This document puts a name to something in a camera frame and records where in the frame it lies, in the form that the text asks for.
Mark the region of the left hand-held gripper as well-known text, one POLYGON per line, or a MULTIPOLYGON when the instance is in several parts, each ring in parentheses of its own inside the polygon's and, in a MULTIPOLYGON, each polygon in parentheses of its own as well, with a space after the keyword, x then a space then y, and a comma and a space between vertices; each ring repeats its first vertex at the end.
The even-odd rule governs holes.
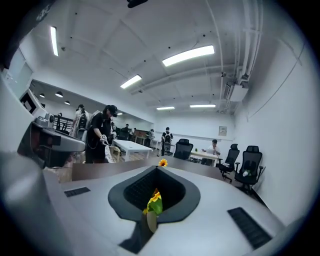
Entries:
POLYGON ((41 168, 69 168, 73 163, 73 154, 83 152, 86 143, 53 129, 55 117, 45 110, 45 105, 30 89, 20 97, 21 104, 32 115, 17 152, 34 160, 41 168))

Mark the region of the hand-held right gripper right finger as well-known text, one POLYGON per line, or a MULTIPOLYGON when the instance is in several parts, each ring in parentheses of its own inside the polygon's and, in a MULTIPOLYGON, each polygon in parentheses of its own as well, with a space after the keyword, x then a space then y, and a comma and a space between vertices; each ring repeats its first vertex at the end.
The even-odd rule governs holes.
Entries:
POLYGON ((168 167, 200 191, 196 209, 183 221, 160 224, 141 256, 242 256, 253 252, 228 210, 243 208, 271 237, 285 226, 265 206, 224 181, 168 167))

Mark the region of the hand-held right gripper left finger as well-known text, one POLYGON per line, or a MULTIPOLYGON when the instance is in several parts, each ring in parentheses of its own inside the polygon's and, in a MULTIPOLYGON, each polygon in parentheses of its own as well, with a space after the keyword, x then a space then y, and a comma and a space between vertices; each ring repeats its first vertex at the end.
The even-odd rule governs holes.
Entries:
POLYGON ((133 184, 145 178, 149 167, 141 167, 106 178, 64 183, 64 189, 86 187, 88 192, 68 198, 80 214, 82 225, 88 224, 99 238, 119 256, 156 256, 155 236, 148 230, 143 209, 147 200, 140 199, 133 184))

